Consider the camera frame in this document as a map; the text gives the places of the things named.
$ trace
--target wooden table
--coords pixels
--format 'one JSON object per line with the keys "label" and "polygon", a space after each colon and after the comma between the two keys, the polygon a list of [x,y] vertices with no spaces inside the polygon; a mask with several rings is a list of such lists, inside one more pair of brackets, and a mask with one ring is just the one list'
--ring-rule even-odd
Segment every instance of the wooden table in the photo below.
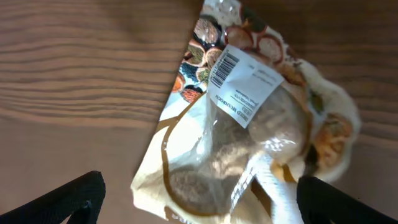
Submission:
{"label": "wooden table", "polygon": [[[354,97],[364,121],[336,186],[398,218],[398,1],[247,0]],[[200,0],[0,1],[0,213],[99,170],[99,223],[132,205]]]}

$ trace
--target wood grain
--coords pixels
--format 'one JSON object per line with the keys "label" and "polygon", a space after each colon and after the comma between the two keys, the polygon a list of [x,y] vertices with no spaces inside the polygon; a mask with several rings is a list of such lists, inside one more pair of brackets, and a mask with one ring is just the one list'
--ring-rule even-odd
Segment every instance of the wood grain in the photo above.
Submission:
{"label": "wood grain", "polygon": [[[398,219],[398,2],[244,3],[354,97],[363,130],[336,186]],[[129,184],[200,5],[0,1],[0,213],[99,170],[99,223],[163,223],[132,206]]]}

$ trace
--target food package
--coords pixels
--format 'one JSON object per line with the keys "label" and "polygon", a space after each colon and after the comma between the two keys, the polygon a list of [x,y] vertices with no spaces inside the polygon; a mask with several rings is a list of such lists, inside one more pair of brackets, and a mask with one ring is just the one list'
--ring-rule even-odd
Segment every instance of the food package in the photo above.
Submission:
{"label": "food package", "polygon": [[336,180],[359,129],[347,93],[278,32],[236,0],[206,0],[134,204],[177,223],[302,223],[298,179]]}

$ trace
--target black object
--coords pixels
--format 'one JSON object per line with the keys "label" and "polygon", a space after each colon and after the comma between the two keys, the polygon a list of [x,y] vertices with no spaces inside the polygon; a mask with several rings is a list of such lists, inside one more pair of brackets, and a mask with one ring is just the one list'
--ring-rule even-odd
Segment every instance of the black object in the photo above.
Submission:
{"label": "black object", "polygon": [[91,171],[19,208],[0,215],[1,224],[94,224],[105,198],[105,183]]}
{"label": "black object", "polygon": [[398,224],[316,177],[298,181],[297,203],[305,224]]}

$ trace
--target white label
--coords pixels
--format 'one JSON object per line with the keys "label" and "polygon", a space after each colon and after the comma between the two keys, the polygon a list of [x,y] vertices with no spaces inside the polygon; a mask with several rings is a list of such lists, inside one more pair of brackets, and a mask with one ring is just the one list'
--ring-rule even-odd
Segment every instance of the white label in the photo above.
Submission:
{"label": "white label", "polygon": [[220,109],[246,128],[283,80],[275,70],[227,45],[211,69],[207,92]]}

